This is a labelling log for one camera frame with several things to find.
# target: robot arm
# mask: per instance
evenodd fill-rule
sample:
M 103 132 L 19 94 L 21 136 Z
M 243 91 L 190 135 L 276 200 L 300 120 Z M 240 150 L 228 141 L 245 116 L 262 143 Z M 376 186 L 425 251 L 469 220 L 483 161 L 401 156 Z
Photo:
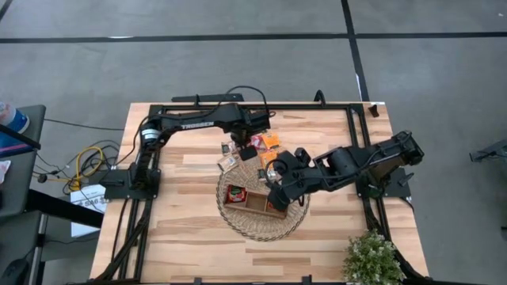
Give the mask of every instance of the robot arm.
M 217 105 L 211 111 L 189 112 L 184 114 L 157 114 L 150 116 L 140 127 L 141 147 L 136 162 L 131 164 L 131 188 L 142 190 L 150 184 L 149 165 L 154 154 L 158 153 L 177 131 L 190 131 L 205 127 L 220 127 L 224 133 L 231 133 L 231 139 L 240 149 L 241 159 L 257 155 L 255 148 L 247 147 L 250 137 L 270 128 L 269 110 L 256 112 L 239 104 Z
M 273 168 L 281 175 L 281 184 L 268 182 L 268 201 L 284 210 L 304 194 L 326 190 L 332 192 L 355 182 L 365 172 L 371 174 L 375 186 L 387 186 L 389 175 L 403 165 L 416 165 L 424 153 L 409 132 L 400 132 L 391 139 L 365 148 L 338 147 L 313 159 L 303 148 L 294 154 L 284 151 L 273 160 Z

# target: wooden table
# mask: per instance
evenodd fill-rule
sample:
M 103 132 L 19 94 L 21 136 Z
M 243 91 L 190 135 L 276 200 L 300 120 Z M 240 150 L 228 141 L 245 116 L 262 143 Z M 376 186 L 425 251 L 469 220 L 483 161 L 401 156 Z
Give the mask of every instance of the wooden table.
M 120 157 L 132 148 L 132 138 L 149 106 L 131 105 Z M 373 118 L 366 112 L 372 143 L 392 135 L 385 105 L 379 106 L 379 114 Z M 355 122 L 361 141 L 358 118 Z M 294 151 L 302 146 L 311 157 L 351 145 L 347 117 L 342 110 L 277 110 L 271 124 L 284 147 Z M 355 186 L 312 194 L 303 223 L 282 240 L 245 239 L 223 221 L 215 201 L 220 174 L 216 162 L 222 157 L 220 143 L 228 140 L 229 135 L 216 127 L 181 131 L 163 148 L 162 185 L 151 212 L 142 282 L 192 282 L 194 277 L 202 277 L 204 282 L 298 282 L 301 276 L 310 274 L 316 282 L 344 281 L 341 268 L 347 256 L 348 238 L 361 235 L 366 229 Z M 122 166 L 128 167 L 134 158 L 132 155 Z M 122 204 L 116 200 L 107 207 L 92 278 L 102 273 L 111 260 Z M 427 275 L 411 209 L 396 198 L 385 199 L 385 204 L 394 243 L 417 271 Z M 124 212 L 118 248 L 123 244 L 129 207 L 130 204 Z M 133 273 L 135 251 L 136 248 L 130 255 L 127 277 Z

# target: green plant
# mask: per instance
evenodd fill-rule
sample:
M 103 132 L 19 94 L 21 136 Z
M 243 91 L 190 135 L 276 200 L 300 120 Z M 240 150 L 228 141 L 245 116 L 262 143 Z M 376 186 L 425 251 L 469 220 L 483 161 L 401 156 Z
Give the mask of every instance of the green plant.
M 365 285 L 401 283 L 403 273 L 395 259 L 392 242 L 386 241 L 376 231 L 349 240 L 349 256 L 343 268 L 348 281 Z

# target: orange snack bag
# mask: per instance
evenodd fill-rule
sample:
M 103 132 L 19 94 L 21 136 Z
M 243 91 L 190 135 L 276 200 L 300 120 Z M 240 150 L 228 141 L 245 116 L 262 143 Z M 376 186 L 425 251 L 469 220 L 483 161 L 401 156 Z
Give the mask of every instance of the orange snack bag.
M 264 141 L 264 144 L 266 145 L 267 149 L 280 145 L 280 139 L 278 139 L 277 133 L 270 132 L 267 134 L 263 134 L 262 140 Z

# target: round wicker tray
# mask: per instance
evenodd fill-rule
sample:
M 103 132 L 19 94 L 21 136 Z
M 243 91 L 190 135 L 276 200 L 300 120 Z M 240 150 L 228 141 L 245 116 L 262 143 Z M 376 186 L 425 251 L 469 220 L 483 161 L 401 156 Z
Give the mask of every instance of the round wicker tray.
M 233 230 L 255 241 L 275 241 L 288 236 L 307 214 L 310 196 L 306 195 L 303 207 L 291 203 L 284 219 L 225 208 L 223 205 L 229 184 L 245 187 L 249 192 L 269 193 L 269 188 L 257 178 L 257 170 L 261 168 L 258 156 L 247 161 L 237 158 L 237 162 L 238 166 L 220 175 L 216 189 L 216 202 L 223 219 Z

